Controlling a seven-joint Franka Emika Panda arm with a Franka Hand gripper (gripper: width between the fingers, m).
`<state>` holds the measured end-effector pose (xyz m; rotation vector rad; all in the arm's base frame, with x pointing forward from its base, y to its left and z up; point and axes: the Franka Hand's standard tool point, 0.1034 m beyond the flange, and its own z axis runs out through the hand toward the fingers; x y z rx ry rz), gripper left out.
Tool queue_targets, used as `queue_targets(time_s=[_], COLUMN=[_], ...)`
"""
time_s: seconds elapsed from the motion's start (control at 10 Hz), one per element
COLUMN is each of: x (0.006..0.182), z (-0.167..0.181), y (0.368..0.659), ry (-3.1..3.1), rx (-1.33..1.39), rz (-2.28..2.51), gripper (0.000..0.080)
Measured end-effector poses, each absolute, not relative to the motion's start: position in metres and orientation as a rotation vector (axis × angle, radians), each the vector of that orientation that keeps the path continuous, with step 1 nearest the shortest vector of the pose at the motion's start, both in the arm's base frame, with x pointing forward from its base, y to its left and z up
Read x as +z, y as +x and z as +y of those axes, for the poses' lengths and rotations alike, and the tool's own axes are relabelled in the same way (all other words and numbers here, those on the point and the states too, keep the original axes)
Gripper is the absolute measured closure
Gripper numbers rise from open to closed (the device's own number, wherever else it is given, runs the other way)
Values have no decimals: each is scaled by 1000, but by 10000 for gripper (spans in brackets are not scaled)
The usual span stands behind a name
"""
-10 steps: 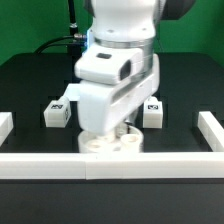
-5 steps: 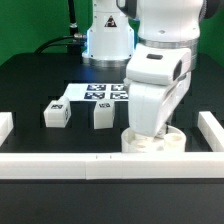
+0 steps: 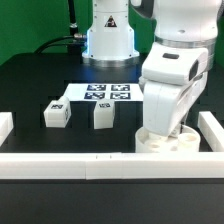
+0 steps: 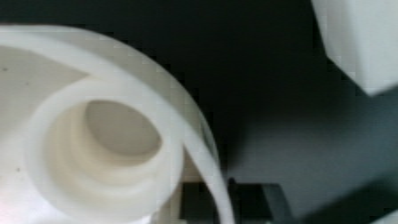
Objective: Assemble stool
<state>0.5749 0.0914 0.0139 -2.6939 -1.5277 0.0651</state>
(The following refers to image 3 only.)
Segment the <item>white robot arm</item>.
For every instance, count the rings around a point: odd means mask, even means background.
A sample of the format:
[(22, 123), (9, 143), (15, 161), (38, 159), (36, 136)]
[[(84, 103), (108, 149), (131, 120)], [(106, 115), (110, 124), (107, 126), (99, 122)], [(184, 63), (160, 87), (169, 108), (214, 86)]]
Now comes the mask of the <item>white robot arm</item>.
[(168, 136), (205, 89), (224, 0), (130, 2), (141, 16), (156, 22), (155, 39), (139, 78), (143, 126)]

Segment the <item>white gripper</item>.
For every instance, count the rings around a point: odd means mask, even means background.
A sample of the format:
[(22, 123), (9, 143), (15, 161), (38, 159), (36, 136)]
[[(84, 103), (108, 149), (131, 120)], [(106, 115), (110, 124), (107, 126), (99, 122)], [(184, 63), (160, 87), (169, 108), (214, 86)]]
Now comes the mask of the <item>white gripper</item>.
[(204, 74), (144, 71), (143, 126), (169, 136), (204, 90)]

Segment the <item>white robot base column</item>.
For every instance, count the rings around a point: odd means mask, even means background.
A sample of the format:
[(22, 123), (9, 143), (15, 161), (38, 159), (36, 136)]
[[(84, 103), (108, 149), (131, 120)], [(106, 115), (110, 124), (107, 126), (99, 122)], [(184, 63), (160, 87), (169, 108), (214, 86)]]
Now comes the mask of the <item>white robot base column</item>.
[(93, 22), (87, 31), (83, 62), (100, 67), (136, 64), (134, 30), (129, 25), (129, 0), (92, 0)]

